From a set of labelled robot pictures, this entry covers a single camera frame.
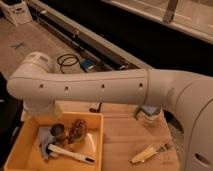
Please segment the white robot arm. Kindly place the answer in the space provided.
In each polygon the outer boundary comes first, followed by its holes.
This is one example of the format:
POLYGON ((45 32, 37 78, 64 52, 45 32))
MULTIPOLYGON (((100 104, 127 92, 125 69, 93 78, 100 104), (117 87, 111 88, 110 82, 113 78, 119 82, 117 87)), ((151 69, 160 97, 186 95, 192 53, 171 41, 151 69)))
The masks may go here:
POLYGON ((165 69, 57 74, 53 60, 28 54, 7 82, 30 114, 51 113, 57 100, 162 108, 184 130, 181 171, 213 171, 213 77, 165 69))

